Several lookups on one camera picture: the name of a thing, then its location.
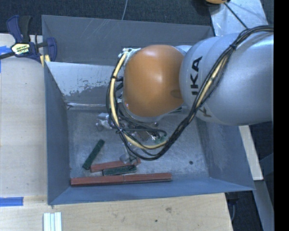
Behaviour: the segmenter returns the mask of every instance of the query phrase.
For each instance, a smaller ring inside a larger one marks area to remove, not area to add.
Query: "yellow cable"
[[[119,70],[120,70],[120,68],[121,68],[121,66],[125,60],[126,54],[127,54],[127,52],[124,52],[123,56],[121,57],[120,61],[118,62],[117,66],[115,68],[115,71],[113,73],[113,76],[111,78],[110,87],[109,87],[109,102],[110,102],[110,107],[111,107],[111,114],[112,114],[112,117],[113,117],[117,126],[119,126],[119,121],[118,121],[118,116],[116,114],[116,109],[115,109],[114,89],[115,89],[115,82],[117,79],[118,72],[119,72]],[[166,141],[164,141],[164,142],[157,144],[157,145],[147,145],[144,147],[140,143],[136,142],[135,140],[133,140],[132,138],[127,136],[126,134],[124,134],[124,136],[128,142],[130,142],[131,144],[133,144],[139,148],[142,148],[142,149],[156,149],[156,148],[161,147],[164,144],[166,144]]]

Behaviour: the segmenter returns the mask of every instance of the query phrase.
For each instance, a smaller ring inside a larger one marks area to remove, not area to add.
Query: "black carpet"
[[[33,17],[30,34],[42,34],[41,15],[63,15],[122,19],[126,0],[0,0],[0,33],[7,33],[6,21],[13,15]],[[267,21],[274,25],[274,0],[261,0]],[[124,20],[210,26],[209,8],[202,0],[128,0]],[[273,124],[250,127],[262,160],[273,152]],[[274,174],[265,176],[274,203]],[[239,192],[234,231],[262,231],[252,192]]]

